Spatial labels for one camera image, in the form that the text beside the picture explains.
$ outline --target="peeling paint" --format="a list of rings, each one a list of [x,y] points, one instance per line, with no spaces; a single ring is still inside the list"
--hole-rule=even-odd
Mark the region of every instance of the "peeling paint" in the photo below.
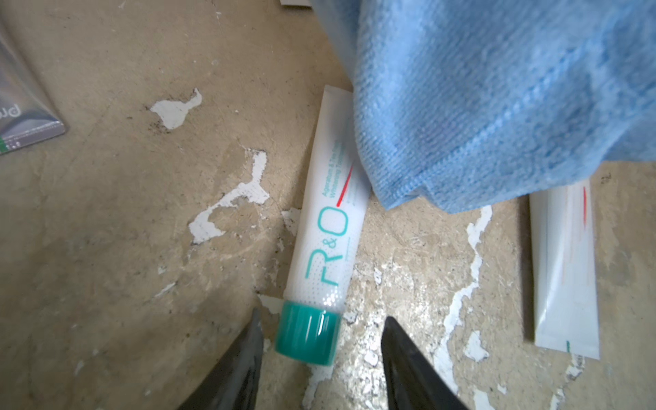
[[[276,279],[278,278],[278,271],[280,270],[280,262],[278,262],[278,259],[274,258],[274,268],[271,270],[266,270],[264,273],[264,277],[271,283],[275,283]]]
[[[467,226],[467,234],[469,245],[474,250],[474,261],[470,266],[472,282],[460,289],[453,295],[453,301],[449,307],[449,313],[446,318],[444,318],[444,336],[440,339],[440,343],[437,348],[432,350],[432,359],[433,366],[438,372],[444,383],[451,389],[454,394],[458,394],[458,384],[455,382],[453,376],[453,360],[449,354],[449,340],[451,335],[455,330],[457,325],[461,324],[460,321],[460,310],[462,309],[462,300],[464,297],[471,298],[472,292],[474,289],[478,288],[478,278],[480,275],[481,265],[483,264],[483,259],[476,250],[476,245],[480,242],[481,234],[485,231],[487,224],[489,224],[492,219],[492,207],[486,206],[481,208],[481,217],[476,221],[475,224],[469,224]]]
[[[198,89],[194,89],[194,96],[191,97],[189,101],[157,101],[150,108],[150,111],[159,115],[159,118],[161,119],[162,125],[164,125],[164,127],[172,130],[181,126],[184,123],[184,119],[187,118],[189,110],[201,105],[202,101],[203,96],[198,91]]]
[[[373,268],[373,280],[376,282],[376,286],[380,286],[382,283],[382,272],[378,268]]]
[[[481,331],[474,331],[469,336],[467,346],[464,348],[464,355],[476,363],[490,356],[490,353],[481,346]]]
[[[257,295],[260,298],[262,306],[269,309],[269,313],[272,315],[280,315],[283,312],[283,305],[285,301],[280,298],[274,298],[266,295]]]
[[[314,396],[317,393],[317,387],[319,383],[330,380],[333,377],[333,369],[335,366],[318,366],[318,365],[309,365],[312,375],[308,381],[308,387],[305,389],[305,394],[303,395],[303,401],[301,405],[304,410],[310,410],[312,408],[312,403],[314,402]]]
[[[84,367],[84,360],[78,361],[77,366],[75,366],[75,371],[73,372],[73,376],[77,376],[83,367]]]
[[[565,377],[569,380],[576,380],[578,376],[583,373],[585,369],[585,358],[576,354],[572,355],[572,364],[567,367],[565,371]]]
[[[490,404],[487,393],[474,389],[474,408],[476,410],[495,410],[494,407]]]
[[[252,179],[247,184],[240,182],[237,188],[224,195],[219,202],[211,205],[203,212],[199,213],[194,221],[189,224],[189,231],[194,236],[194,245],[200,245],[213,237],[219,237],[225,234],[225,231],[218,229],[214,222],[209,221],[212,212],[219,207],[236,207],[234,200],[239,197],[246,197],[248,202],[263,204],[269,199],[269,193],[262,189],[262,175],[266,167],[266,152],[253,151],[253,170],[251,171]]]
[[[344,312],[342,317],[344,318],[344,320],[346,320],[346,322],[349,325],[352,325],[353,323],[356,322],[356,319],[358,318],[358,313],[353,311],[348,311],[348,312]]]
[[[178,282],[173,282],[169,283],[168,285],[164,286],[164,289],[160,290],[158,294],[156,294],[154,297],[160,297],[161,295],[164,295],[166,292],[170,291],[173,289],[173,287],[177,284]]]
[[[585,369],[585,358],[577,354],[572,354],[572,364],[565,370],[565,383],[560,386],[556,393],[551,396],[549,410],[558,410],[565,403],[565,387],[576,380]]]
[[[300,209],[289,208],[288,211],[282,211],[280,213],[283,215],[285,228],[287,228],[292,235],[296,236],[296,232],[298,231],[298,221],[300,220]]]
[[[365,361],[371,365],[371,367],[376,367],[378,365],[378,355],[371,350],[365,353]]]
[[[560,405],[565,402],[565,392],[563,389],[559,388],[556,390],[553,396],[551,396],[551,403],[549,404],[549,410],[558,410]]]

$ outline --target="white plastic tube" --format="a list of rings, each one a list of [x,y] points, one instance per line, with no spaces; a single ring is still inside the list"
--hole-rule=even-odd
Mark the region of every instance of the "white plastic tube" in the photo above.
[[[590,181],[530,195],[535,344],[599,359]]]
[[[355,147],[353,94],[327,85],[276,338],[279,353],[332,364],[370,193]]]

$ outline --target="blue towel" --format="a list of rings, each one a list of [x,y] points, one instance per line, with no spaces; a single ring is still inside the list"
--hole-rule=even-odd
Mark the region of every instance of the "blue towel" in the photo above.
[[[656,159],[656,1],[312,0],[387,209],[456,213]]]

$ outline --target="toothpaste tube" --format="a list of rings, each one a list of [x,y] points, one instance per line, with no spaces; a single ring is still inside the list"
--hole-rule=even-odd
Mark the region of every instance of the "toothpaste tube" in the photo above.
[[[535,345],[599,359],[590,181],[529,198]]]
[[[0,26],[0,154],[65,131],[63,122]]]
[[[279,353],[332,364],[370,193],[356,152],[353,94],[327,85],[278,327]]]

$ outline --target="red line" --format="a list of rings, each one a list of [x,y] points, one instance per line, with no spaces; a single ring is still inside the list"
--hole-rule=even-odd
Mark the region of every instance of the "red line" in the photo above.
[[[346,182],[344,183],[344,187],[342,188],[342,195],[339,196],[339,201],[337,201],[337,207],[339,208],[340,205],[342,205],[342,199],[344,199],[344,194],[346,193],[346,189],[348,187],[348,182],[351,181],[351,174],[353,173],[353,165],[351,165],[351,171],[348,171],[348,176],[346,177]]]
[[[588,194],[583,187],[583,228],[585,228],[586,220],[588,219]]]

